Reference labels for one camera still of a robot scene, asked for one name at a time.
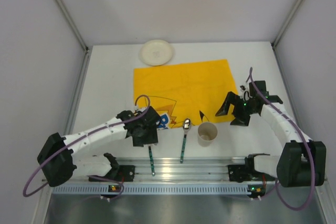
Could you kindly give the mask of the silver fork green handle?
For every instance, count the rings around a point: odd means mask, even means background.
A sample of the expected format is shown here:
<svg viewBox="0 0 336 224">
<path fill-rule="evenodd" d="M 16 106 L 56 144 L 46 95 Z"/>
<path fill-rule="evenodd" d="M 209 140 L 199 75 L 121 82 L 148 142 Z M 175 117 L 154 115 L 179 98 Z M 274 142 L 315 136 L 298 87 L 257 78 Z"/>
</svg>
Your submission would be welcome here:
<svg viewBox="0 0 336 224">
<path fill-rule="evenodd" d="M 148 146 L 148 150 L 149 150 L 151 174 L 154 177 L 155 176 L 155 167 L 154 167 L 154 159 L 153 159 L 153 154 L 152 154 L 152 148 L 151 148 L 151 146 Z"/>
</svg>

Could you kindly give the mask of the yellow cartoon placemat cloth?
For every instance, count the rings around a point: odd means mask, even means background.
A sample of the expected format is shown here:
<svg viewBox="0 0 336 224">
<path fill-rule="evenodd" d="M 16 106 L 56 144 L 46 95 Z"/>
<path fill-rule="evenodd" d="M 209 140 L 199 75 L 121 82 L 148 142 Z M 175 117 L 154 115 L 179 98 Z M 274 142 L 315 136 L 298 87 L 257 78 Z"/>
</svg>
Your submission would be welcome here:
<svg viewBox="0 0 336 224">
<path fill-rule="evenodd" d="M 233 120 L 216 116 L 228 92 L 237 92 L 228 60 L 182 63 L 133 72 L 134 100 L 139 107 L 152 106 L 160 115 L 160 130 L 182 127 L 186 118 L 193 125 L 203 122 L 222 123 Z"/>
</svg>

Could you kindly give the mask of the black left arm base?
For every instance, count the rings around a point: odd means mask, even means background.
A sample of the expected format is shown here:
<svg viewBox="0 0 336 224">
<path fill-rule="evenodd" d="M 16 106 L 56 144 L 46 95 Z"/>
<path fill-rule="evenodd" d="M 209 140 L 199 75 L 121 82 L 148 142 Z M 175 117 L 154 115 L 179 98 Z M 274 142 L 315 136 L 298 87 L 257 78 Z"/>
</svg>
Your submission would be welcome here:
<svg viewBox="0 0 336 224">
<path fill-rule="evenodd" d="M 101 178 L 115 180 L 118 182 L 132 182 L 135 176 L 135 166 L 133 165 L 120 165 L 119 169 L 113 169 L 105 176 L 97 176 L 97 178 L 89 177 L 90 182 L 101 182 Z"/>
</svg>

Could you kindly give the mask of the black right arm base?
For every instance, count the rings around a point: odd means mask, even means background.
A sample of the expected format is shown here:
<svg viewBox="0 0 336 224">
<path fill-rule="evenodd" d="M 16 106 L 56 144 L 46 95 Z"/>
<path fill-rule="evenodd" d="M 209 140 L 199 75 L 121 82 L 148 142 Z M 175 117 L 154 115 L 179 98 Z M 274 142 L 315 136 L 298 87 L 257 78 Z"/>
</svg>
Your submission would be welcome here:
<svg viewBox="0 0 336 224">
<path fill-rule="evenodd" d="M 228 176 L 230 182 L 262 182 L 262 181 L 275 181 L 275 178 L 261 172 L 257 172 L 252 170 L 251 168 L 247 167 L 243 164 L 231 164 L 227 166 L 228 169 Z"/>
</svg>

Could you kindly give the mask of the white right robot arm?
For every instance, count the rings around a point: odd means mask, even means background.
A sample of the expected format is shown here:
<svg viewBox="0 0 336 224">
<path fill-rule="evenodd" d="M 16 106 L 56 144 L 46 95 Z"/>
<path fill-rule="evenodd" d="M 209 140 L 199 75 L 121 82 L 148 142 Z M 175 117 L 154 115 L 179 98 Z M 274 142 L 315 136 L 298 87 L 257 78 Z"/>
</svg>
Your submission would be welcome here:
<svg viewBox="0 0 336 224">
<path fill-rule="evenodd" d="M 248 126 L 251 115 L 258 114 L 268 123 L 283 147 L 280 155 L 250 154 L 245 157 L 249 174 L 266 174 L 276 178 L 283 187 L 321 186 L 325 180 L 326 146 L 313 141 L 298 128 L 287 113 L 282 99 L 267 91 L 264 80 L 240 87 L 242 95 L 230 91 L 216 116 L 229 114 L 233 106 L 231 125 Z"/>
</svg>

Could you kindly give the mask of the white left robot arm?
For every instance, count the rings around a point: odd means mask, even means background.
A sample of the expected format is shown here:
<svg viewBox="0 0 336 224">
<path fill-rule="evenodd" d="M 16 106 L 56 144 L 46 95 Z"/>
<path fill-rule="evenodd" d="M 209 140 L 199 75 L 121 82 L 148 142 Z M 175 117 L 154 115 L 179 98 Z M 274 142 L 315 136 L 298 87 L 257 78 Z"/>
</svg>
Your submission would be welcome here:
<svg viewBox="0 0 336 224">
<path fill-rule="evenodd" d="M 75 177 L 113 178 L 119 165 L 108 152 L 112 143 L 132 138 L 134 147 L 158 143 L 160 116 L 153 107 L 122 111 L 107 122 L 77 134 L 48 137 L 37 161 L 50 187 L 64 184 Z"/>
</svg>

